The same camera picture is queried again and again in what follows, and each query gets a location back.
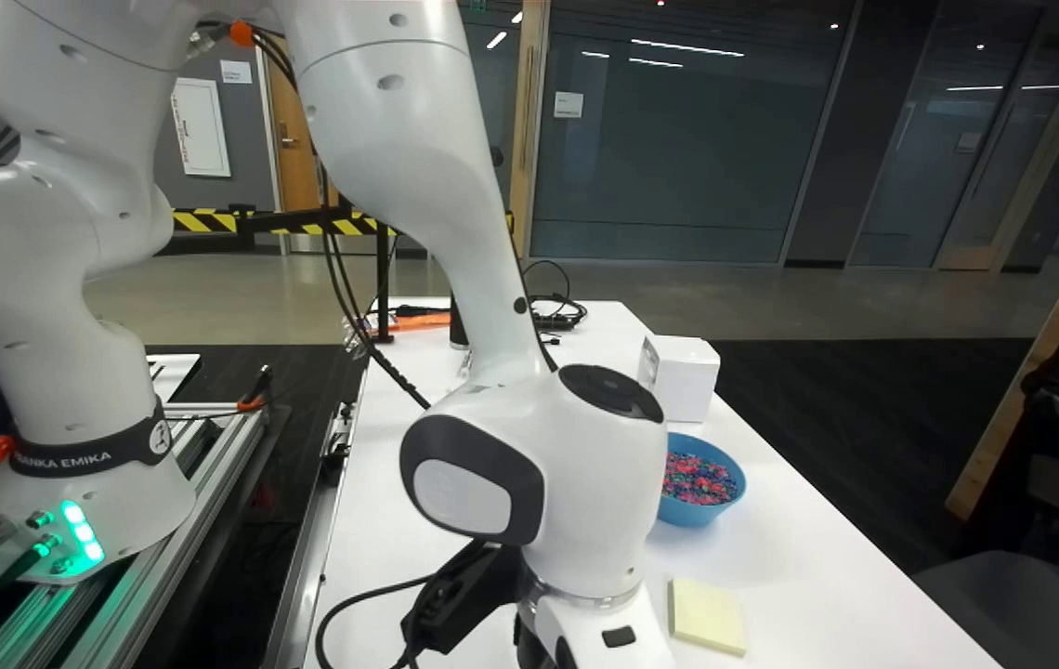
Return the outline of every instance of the yellow sticky note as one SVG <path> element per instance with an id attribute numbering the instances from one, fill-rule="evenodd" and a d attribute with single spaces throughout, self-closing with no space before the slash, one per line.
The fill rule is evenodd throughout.
<path id="1" fill-rule="evenodd" d="M 727 590 L 696 585 L 696 579 L 673 579 L 668 612 L 673 612 L 675 638 L 686 638 L 686 643 L 700 643 L 722 655 L 748 655 L 745 612 Z"/>

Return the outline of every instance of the green light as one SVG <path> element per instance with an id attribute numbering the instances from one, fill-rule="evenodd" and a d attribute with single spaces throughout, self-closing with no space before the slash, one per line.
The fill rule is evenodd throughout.
<path id="1" fill-rule="evenodd" d="M 77 502 L 63 502 L 61 513 L 72 519 L 72 525 L 84 525 L 84 513 Z"/>
<path id="2" fill-rule="evenodd" d="M 55 539 L 46 535 L 40 544 L 35 544 L 35 550 L 40 555 L 40 562 L 51 555 Z"/>

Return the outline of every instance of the white table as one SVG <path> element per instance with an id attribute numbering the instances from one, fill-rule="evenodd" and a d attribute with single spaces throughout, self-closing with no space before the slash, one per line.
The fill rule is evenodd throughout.
<path id="1" fill-rule="evenodd" d="M 637 377 L 647 328 L 617 302 L 561 347 L 559 363 L 593 359 Z M 447 331 L 399 334 L 385 358 L 435 403 L 461 382 L 466 351 Z M 416 405 L 368 369 L 354 425 L 354 458 L 337 488 L 323 557 L 318 616 L 395 579 L 435 572 L 466 539 L 431 528 L 400 489 L 399 444 Z M 675 429 L 726 445 L 748 473 L 748 499 L 706 530 L 658 525 L 649 600 L 668 622 L 668 575 L 722 585 L 735 593 L 750 655 L 727 658 L 673 638 L 679 669 L 981 669 L 996 667 L 929 593 L 914 586 L 857 528 L 841 515 L 761 434 L 726 403 L 706 425 Z M 413 601 L 390 593 L 341 612 L 327 632 L 336 669 L 385 669 L 400 655 L 399 622 Z M 451 658 L 423 669 L 514 669 L 514 605 L 476 627 Z"/>

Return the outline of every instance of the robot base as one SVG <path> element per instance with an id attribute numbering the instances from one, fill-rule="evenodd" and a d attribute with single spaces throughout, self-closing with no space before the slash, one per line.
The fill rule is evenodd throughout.
<path id="1" fill-rule="evenodd" d="M 673 669 L 647 586 L 622 601 L 539 593 L 518 616 L 522 669 Z"/>
<path id="2" fill-rule="evenodd" d="M 174 530 L 197 496 L 174 458 L 157 467 L 123 465 L 73 479 L 35 479 L 0 467 L 0 519 L 21 528 L 25 544 L 0 544 L 0 572 L 36 539 L 55 539 L 51 555 L 21 579 L 30 585 L 77 585 L 96 570 L 123 562 L 167 530 Z"/>

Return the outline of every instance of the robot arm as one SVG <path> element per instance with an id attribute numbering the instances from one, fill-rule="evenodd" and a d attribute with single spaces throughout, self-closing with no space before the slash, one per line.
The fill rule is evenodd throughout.
<path id="1" fill-rule="evenodd" d="M 234 15 L 278 15 L 336 186 L 429 244 L 466 312 L 471 377 L 400 444 L 413 507 L 525 550 L 541 586 L 522 616 L 555 663 L 668 667 L 641 586 L 663 414 L 623 377 L 546 369 L 452 0 L 0 2 L 0 114 L 21 135 L 0 170 L 0 387 L 21 431 L 0 467 L 0 515 L 84 507 L 105 548 L 36 579 L 82 579 L 191 509 L 141 347 L 84 312 L 82 284 L 162 244 L 170 207 L 149 154 L 170 76 L 197 20 Z M 607 627 L 641 643 L 608 655 Z"/>

